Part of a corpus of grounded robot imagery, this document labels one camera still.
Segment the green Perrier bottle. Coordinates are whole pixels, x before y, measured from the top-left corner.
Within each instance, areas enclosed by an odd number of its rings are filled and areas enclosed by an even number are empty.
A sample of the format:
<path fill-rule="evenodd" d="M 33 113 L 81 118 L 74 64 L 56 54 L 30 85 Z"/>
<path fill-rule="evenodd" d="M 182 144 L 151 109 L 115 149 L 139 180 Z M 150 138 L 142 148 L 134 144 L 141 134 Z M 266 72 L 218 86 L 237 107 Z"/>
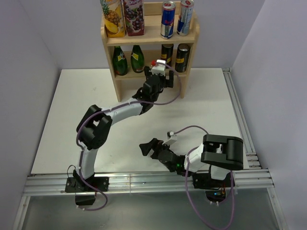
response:
<path fill-rule="evenodd" d="M 124 76 L 128 73 L 128 63 L 120 46 L 114 47 L 113 69 L 117 75 Z"/>
<path fill-rule="evenodd" d="M 136 73 L 144 71 L 144 55 L 139 45 L 134 45 L 131 52 L 130 63 L 132 70 Z"/>

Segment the black gold band can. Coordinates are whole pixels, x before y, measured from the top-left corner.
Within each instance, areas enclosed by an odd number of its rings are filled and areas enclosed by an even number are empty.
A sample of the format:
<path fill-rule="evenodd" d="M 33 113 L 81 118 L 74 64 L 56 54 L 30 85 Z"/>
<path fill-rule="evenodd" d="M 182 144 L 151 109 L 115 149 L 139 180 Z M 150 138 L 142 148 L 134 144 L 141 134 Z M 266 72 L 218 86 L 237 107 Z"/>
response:
<path fill-rule="evenodd" d="M 165 60 L 167 65 L 172 65 L 173 44 L 162 44 L 161 46 L 161 60 Z"/>

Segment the black yellow label can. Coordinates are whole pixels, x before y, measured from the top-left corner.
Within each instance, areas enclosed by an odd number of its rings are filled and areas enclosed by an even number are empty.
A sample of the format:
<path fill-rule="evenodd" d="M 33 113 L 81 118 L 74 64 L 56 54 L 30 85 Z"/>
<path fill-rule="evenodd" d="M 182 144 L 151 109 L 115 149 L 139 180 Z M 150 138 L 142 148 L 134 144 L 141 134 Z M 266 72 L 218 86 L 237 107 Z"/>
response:
<path fill-rule="evenodd" d="M 177 47 L 175 70 L 185 72 L 188 66 L 190 46 L 188 44 L 179 44 Z"/>

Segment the silver Red Bull can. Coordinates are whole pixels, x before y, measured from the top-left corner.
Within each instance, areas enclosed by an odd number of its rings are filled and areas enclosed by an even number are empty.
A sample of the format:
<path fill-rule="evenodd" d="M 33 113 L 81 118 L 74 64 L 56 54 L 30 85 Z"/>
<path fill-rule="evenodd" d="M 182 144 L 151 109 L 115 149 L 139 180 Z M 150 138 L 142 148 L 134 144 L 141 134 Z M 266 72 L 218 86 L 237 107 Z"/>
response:
<path fill-rule="evenodd" d="M 189 33 L 193 8 L 194 8 L 193 0 L 182 0 L 180 2 L 180 9 L 179 9 L 179 16 L 177 23 L 177 33 L 180 36 L 187 36 Z"/>

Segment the blue Red Bull can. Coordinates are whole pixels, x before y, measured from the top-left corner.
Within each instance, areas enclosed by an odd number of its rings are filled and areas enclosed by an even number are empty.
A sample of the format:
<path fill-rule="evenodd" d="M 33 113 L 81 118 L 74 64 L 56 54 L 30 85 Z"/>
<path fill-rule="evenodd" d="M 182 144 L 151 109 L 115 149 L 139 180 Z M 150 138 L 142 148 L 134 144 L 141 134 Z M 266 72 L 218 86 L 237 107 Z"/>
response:
<path fill-rule="evenodd" d="M 165 1 L 162 4 L 161 31 L 164 39 L 169 39 L 173 35 L 176 5 L 172 1 Z"/>

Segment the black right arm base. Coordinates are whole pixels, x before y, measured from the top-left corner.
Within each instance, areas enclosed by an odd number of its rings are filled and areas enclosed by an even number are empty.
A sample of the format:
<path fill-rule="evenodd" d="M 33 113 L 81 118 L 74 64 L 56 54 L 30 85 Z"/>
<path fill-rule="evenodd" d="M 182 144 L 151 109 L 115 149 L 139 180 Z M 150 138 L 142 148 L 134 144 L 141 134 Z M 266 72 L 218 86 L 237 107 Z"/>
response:
<path fill-rule="evenodd" d="M 227 198 L 227 188 L 235 186 L 235 181 L 231 173 L 226 175 L 224 180 L 212 179 L 209 173 L 197 173 L 192 176 L 193 186 L 195 189 L 205 190 L 206 198 L 213 203 L 220 203 Z"/>

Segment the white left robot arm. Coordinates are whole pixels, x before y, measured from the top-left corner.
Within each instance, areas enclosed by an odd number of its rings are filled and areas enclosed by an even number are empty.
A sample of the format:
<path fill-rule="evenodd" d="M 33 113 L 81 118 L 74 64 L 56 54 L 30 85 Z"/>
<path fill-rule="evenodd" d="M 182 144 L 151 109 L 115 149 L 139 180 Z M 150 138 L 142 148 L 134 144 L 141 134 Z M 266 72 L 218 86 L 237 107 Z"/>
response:
<path fill-rule="evenodd" d="M 76 186 L 89 191 L 94 185 L 94 163 L 98 149 L 104 145 L 112 125 L 132 116 L 148 112 L 165 88 L 174 86 L 174 76 L 178 72 L 167 64 L 155 62 L 145 67 L 146 81 L 127 101 L 115 107 L 102 109 L 97 105 L 88 108 L 77 126 L 76 144 L 81 148 L 78 164 L 73 172 Z"/>

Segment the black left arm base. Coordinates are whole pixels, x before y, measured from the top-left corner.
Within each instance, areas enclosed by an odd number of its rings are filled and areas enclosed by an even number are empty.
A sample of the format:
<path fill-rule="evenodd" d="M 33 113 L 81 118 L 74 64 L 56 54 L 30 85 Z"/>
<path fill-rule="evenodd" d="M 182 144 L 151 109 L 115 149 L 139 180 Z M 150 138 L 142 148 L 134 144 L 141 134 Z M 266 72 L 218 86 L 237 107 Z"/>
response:
<path fill-rule="evenodd" d="M 102 192 L 108 190 L 109 177 L 92 177 L 87 182 L 96 189 Z M 69 177 L 66 181 L 65 193 L 75 194 L 75 203 L 79 206 L 91 206 L 96 200 L 97 192 L 84 184 L 82 181 L 78 181 L 74 177 Z"/>

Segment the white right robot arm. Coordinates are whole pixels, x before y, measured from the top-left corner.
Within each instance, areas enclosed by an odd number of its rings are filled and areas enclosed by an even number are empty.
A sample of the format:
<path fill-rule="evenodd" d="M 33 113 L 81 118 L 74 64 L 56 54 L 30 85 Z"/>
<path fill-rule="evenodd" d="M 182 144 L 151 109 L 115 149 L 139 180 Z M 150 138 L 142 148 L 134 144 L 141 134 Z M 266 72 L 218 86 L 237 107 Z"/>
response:
<path fill-rule="evenodd" d="M 177 155 L 170 149 L 176 141 L 177 133 L 170 131 L 167 141 L 153 138 L 139 147 L 143 156 L 150 155 L 178 175 L 189 177 L 209 165 L 208 183 L 214 187 L 219 186 L 230 171 L 244 169 L 243 140 L 238 137 L 206 134 L 202 143 L 186 155 Z"/>

